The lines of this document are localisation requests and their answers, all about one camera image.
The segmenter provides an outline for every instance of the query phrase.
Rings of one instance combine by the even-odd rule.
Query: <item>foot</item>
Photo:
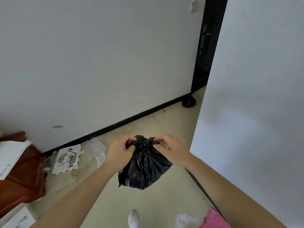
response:
[[[137,210],[132,210],[128,217],[130,228],[141,228],[141,218]]]

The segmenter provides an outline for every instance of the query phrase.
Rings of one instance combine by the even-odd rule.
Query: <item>floor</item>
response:
[[[204,93],[205,88],[201,88],[193,94],[197,102],[193,108],[184,108],[179,102],[98,138],[109,147],[115,138],[123,134],[140,134],[149,138],[166,133],[180,138],[189,149]],[[81,155],[77,170],[59,175],[49,174],[46,181],[47,195],[38,202],[31,203],[34,212],[43,215],[96,168],[95,159],[88,162],[86,156]],[[118,177],[113,176],[82,227],[128,227],[128,214],[132,209],[137,209],[141,214],[144,228],[175,227],[175,219],[179,214],[197,218],[197,224],[187,227],[199,227],[211,207],[211,202],[186,170],[173,165],[145,190],[124,186],[118,188]]]

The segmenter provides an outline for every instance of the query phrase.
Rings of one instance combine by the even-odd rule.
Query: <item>black trash bag on floor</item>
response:
[[[142,135],[135,137],[135,141],[126,144],[127,149],[135,145],[135,151],[126,167],[118,172],[118,187],[124,185],[143,190],[156,182],[172,163],[154,149],[152,145],[159,144],[154,138],[146,139]]]

